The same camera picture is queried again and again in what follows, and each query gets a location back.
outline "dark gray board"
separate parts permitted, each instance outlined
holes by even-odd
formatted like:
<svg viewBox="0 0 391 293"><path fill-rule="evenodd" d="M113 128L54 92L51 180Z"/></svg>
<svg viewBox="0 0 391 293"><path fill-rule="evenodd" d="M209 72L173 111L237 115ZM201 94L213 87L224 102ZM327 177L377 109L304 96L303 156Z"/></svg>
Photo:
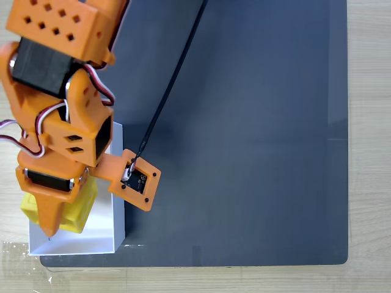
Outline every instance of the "dark gray board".
<svg viewBox="0 0 391 293"><path fill-rule="evenodd" d="M133 0L101 76L137 150L201 1ZM129 204L113 255L48 267L341 264L348 257L345 0L210 0L143 157L151 212Z"/></svg>

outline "black cable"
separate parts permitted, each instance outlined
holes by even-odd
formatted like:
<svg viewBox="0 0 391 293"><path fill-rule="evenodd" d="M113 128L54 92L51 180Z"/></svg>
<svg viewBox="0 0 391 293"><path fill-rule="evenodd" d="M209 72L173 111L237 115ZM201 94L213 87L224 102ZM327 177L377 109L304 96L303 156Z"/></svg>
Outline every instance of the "black cable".
<svg viewBox="0 0 391 293"><path fill-rule="evenodd" d="M136 157L134 157L132 162L135 162L141 156L141 153L144 151L145 146L148 143L148 140L149 140L149 137L151 136L153 128L155 127L155 124L158 121L160 113L163 110L163 107L166 104L166 101L167 101L167 99L168 99L168 97L169 97L169 95L171 93L172 87L174 86L174 83L177 80L179 71L181 70L183 61L185 61L186 55L187 55L187 53L189 51L189 48L190 48L191 42L193 41L194 35L196 34L198 25L200 23L203 11L205 10L205 7L206 7L207 3L208 3L208 0L203 0L202 1L200 10L198 11L197 17L195 18L195 21L194 21L193 27L191 29L191 32L189 34L188 40L186 41L186 44L185 44L185 47L183 48L181 57L179 58L179 61L177 63L177 67L175 67L174 73L172 74L172 77L171 77L170 82L169 82L169 84L168 84L168 86L166 88L166 91L164 92L163 97L161 98L161 101L159 103L159 106L156 109L156 112L155 112L151 122L149 123L147 132L145 133L144 138L142 139L142 141L140 143L139 152L137 153Z"/></svg>

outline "yellow block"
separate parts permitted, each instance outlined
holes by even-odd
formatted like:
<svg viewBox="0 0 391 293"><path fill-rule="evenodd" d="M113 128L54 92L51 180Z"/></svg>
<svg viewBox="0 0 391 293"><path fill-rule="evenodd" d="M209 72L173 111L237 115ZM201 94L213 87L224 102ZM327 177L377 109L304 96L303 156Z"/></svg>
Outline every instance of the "yellow block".
<svg viewBox="0 0 391 293"><path fill-rule="evenodd" d="M97 194L97 181L93 176L89 176L76 200L73 203L65 203L60 229L82 233ZM31 222L38 224L37 203L32 194L26 192L20 208Z"/></svg>

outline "orange robotic arm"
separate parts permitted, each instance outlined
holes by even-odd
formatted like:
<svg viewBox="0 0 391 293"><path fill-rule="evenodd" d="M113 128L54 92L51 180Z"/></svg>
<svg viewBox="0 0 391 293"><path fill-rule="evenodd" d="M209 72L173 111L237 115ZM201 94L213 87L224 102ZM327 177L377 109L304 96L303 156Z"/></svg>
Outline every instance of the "orange robotic arm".
<svg viewBox="0 0 391 293"><path fill-rule="evenodd" d="M7 29L19 43L0 49L0 78L16 122L16 177L37 202L49 237L59 229L89 175L110 181L109 191L151 209L160 171L136 154L105 154L112 139L114 96L95 69L112 65L111 52L129 0L14 0ZM138 185L131 184L131 178Z"/></svg>

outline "white box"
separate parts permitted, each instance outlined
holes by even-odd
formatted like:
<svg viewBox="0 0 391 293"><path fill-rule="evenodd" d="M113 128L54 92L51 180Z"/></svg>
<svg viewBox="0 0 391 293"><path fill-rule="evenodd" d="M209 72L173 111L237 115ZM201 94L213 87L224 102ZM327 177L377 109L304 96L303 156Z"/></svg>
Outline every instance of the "white box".
<svg viewBox="0 0 391 293"><path fill-rule="evenodd" d="M109 153L122 155L122 125L114 122ZM123 199L110 194L109 183L97 179L98 195L81 234L59 230L48 238L41 228L29 224L29 254L92 255L114 253L125 239L125 210Z"/></svg>

